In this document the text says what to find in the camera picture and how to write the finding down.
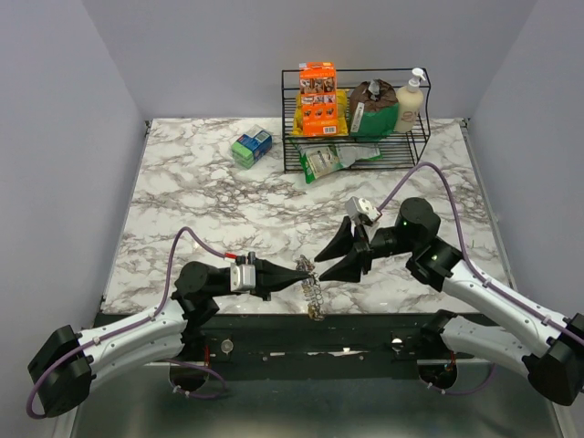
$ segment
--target orange box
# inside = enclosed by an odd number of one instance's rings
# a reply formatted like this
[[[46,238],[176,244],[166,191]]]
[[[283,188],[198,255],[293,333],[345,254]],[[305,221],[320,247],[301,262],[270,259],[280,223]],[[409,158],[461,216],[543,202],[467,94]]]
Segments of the orange box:
[[[336,135],[337,70],[332,62],[300,64],[302,128],[307,136]]]

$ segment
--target white wall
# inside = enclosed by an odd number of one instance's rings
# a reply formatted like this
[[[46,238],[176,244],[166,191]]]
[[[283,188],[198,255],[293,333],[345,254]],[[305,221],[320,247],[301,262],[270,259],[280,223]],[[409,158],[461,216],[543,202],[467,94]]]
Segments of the white wall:
[[[149,117],[278,116],[280,70],[423,66],[469,116],[535,0],[83,0]]]
[[[583,18],[581,0],[539,0],[470,126],[518,289],[568,316],[584,313]]]
[[[0,12],[0,435],[42,437],[26,365],[98,309],[144,124],[79,0]]]

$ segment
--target black wire rack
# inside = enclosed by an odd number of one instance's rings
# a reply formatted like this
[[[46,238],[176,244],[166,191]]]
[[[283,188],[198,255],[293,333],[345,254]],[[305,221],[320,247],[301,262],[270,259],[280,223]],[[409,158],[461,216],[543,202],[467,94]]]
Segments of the black wire rack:
[[[300,154],[298,146],[318,147],[324,144],[334,144],[335,147],[343,146],[367,146],[378,147],[382,158],[376,161],[356,161],[345,171],[387,171],[397,169],[411,169],[421,159],[428,140],[430,139],[430,117],[428,116],[428,97],[432,84],[428,76],[428,70],[423,69],[427,82],[420,85],[424,93],[423,111],[418,114],[418,120],[414,123],[411,131],[399,133],[394,132],[387,137],[380,139],[377,137],[359,136],[359,141],[355,137],[346,136],[321,136],[308,137],[293,135],[294,116],[296,112],[296,97],[299,88],[300,70],[282,70],[282,142],[284,144],[284,172],[301,172]],[[337,69],[337,89],[345,89],[347,97],[351,91],[365,80],[380,78],[389,82],[395,89],[407,84],[412,77],[411,68],[361,68],[361,69]],[[349,105],[346,114],[347,124],[350,122]]]

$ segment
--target white pump bottle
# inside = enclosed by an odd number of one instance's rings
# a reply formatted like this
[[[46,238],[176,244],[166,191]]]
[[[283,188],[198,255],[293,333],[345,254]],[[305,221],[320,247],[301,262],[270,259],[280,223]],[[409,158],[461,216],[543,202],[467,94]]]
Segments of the white pump bottle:
[[[420,81],[426,80],[421,68],[412,70],[413,78],[408,85],[401,87],[395,93],[400,103],[398,121],[393,129],[395,132],[408,132],[412,130],[413,124],[418,118],[418,112],[423,103],[423,93],[420,90]]]

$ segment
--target white marble countertop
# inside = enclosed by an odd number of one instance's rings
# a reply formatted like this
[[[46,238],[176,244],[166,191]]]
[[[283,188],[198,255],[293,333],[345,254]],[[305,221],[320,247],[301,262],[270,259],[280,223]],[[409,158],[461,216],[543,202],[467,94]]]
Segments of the white marble countertop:
[[[231,144],[258,124],[275,134],[275,144],[250,170],[235,166]],[[190,226],[220,251],[244,254],[290,268],[300,255],[310,259],[336,233],[351,196],[379,204],[405,172],[336,172],[310,185],[302,173],[283,172],[280,119],[155,120],[146,145],[128,218],[102,310],[134,313],[162,296],[164,273],[176,232]],[[440,166],[453,187],[473,260],[505,281],[491,227],[458,123],[433,120],[432,137],[422,157]],[[458,245],[450,204],[438,177],[417,172],[396,196],[426,198],[442,218],[439,236]],[[381,226],[398,211],[386,208]],[[465,303],[418,283],[405,269],[407,255],[375,260],[359,284],[322,284],[327,313],[474,311]],[[207,254],[189,236],[178,244],[172,282],[189,261],[228,266]],[[317,265],[324,272],[336,263]],[[224,313],[306,313],[300,284],[263,302],[251,296],[216,299]]]

